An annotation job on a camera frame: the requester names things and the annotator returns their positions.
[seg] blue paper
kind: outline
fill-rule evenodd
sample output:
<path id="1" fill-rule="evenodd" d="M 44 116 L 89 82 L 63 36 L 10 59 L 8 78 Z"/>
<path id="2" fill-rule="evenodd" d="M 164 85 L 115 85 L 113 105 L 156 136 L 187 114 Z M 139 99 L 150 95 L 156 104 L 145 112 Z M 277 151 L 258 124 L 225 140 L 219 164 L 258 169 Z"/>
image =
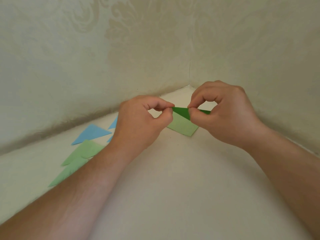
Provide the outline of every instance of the blue paper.
<path id="1" fill-rule="evenodd" d="M 94 124 L 90 124 L 71 145 L 79 144 L 84 140 L 92 140 L 109 134 L 111 134 L 110 131 L 102 129 Z"/>
<path id="2" fill-rule="evenodd" d="M 112 124 L 109 126 L 109 129 L 114 129 L 117 125 L 117 121 L 118 121 L 118 116 L 115 118 L 115 120 L 112 122 Z"/>
<path id="3" fill-rule="evenodd" d="M 109 140 L 107 140 L 106 142 L 110 142 L 110 141 L 111 141 L 111 139 L 112 139 L 112 137 L 113 137 L 113 136 L 111 136 L 111 137 L 109 138 Z"/>

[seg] finger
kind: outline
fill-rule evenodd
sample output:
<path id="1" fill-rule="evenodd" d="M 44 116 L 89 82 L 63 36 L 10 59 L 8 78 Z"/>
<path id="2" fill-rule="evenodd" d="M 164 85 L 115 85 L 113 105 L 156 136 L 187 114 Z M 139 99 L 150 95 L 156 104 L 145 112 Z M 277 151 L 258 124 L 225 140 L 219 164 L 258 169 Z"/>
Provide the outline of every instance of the finger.
<path id="1" fill-rule="evenodd" d="M 164 99 L 159 97 L 145 96 L 145 97 L 142 97 L 141 100 L 146 110 L 150 110 L 150 109 L 164 110 L 169 107 L 174 107 L 173 103 L 165 101 Z"/>
<path id="2" fill-rule="evenodd" d="M 166 128 L 173 121 L 174 117 L 172 116 L 172 113 L 173 110 L 169 107 L 163 110 L 162 114 L 160 114 L 159 117 L 154 119 L 161 130 Z"/>
<path id="3" fill-rule="evenodd" d="M 212 115 L 205 114 L 197 108 L 189 108 L 189 114 L 190 121 L 204 129 L 207 129 L 210 123 L 212 123 Z"/>
<path id="4" fill-rule="evenodd" d="M 223 81 L 216 80 L 216 81 L 206 81 L 204 84 L 202 84 L 200 87 L 198 87 L 192 94 L 191 100 L 198 95 L 198 93 L 204 89 L 209 87 L 227 87 L 230 86 L 230 84 L 227 84 Z"/>
<path id="5" fill-rule="evenodd" d="M 190 101 L 188 108 L 198 108 L 205 101 L 215 101 L 216 103 L 219 103 L 221 101 L 222 91 L 223 88 L 221 87 L 204 88 Z"/>

